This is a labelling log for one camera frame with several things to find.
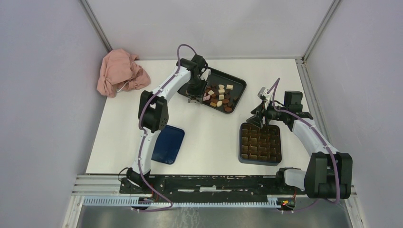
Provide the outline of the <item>pink cat paw tongs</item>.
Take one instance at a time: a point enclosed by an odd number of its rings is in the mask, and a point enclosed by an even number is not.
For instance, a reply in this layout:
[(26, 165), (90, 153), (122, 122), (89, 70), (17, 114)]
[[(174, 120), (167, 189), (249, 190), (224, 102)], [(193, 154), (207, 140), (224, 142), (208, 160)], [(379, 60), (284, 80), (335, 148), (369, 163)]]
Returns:
[(198, 95), (191, 95), (188, 94), (188, 103), (200, 103), (202, 104), (204, 101), (208, 101), (210, 99), (210, 95), (207, 93), (198, 94)]

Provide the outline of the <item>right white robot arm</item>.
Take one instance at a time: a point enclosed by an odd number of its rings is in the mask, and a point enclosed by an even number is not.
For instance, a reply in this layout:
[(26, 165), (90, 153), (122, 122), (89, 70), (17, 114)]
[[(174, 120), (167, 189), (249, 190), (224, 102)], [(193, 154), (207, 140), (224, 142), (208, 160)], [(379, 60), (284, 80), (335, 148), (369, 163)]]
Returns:
[(284, 102), (276, 105), (274, 90), (263, 87), (258, 92), (262, 102), (251, 111), (247, 123), (263, 128), (270, 121), (283, 122), (301, 141), (310, 155), (306, 170), (281, 168), (275, 179), (277, 192), (286, 194), (293, 187), (311, 199), (347, 199), (351, 195), (352, 165), (350, 154), (339, 152), (318, 130), (313, 116), (303, 111), (300, 91), (286, 91)]

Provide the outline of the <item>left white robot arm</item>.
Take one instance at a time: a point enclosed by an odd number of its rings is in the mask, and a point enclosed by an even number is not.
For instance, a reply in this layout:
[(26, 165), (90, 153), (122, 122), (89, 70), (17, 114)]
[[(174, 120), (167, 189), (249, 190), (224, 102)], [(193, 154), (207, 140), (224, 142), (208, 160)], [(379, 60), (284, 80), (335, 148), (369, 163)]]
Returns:
[(191, 60), (180, 59), (175, 70), (153, 91), (143, 91), (139, 104), (139, 129), (142, 131), (138, 153), (133, 165), (121, 179), (120, 193), (145, 193), (151, 171), (152, 154), (161, 131), (169, 120), (168, 103), (177, 91), (186, 86), (190, 101), (203, 102), (207, 81), (201, 76), (207, 69), (206, 60), (194, 55)]

